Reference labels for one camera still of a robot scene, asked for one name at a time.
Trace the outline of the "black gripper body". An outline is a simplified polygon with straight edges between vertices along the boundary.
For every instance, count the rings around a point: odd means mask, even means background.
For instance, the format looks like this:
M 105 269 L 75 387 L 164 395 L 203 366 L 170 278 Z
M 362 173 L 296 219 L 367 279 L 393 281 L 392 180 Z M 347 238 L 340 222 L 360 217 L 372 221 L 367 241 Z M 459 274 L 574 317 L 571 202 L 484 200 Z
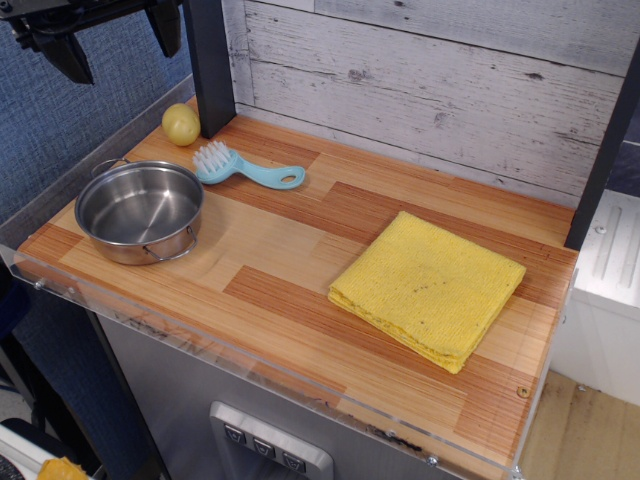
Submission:
M 24 49 L 40 52 L 33 34 L 75 34 L 140 11 L 152 3 L 179 1 L 3 1 L 1 19 L 8 22 Z

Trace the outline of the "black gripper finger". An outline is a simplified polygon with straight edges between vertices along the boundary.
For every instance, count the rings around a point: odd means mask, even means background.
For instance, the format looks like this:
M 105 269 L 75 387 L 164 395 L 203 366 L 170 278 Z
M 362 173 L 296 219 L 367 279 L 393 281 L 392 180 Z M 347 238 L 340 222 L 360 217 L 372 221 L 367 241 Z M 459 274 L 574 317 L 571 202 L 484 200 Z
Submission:
M 181 13 L 177 3 L 152 3 L 145 12 L 165 57 L 181 48 Z
M 34 33 L 33 38 L 45 58 L 72 82 L 93 85 L 93 75 L 79 42 L 73 34 Z

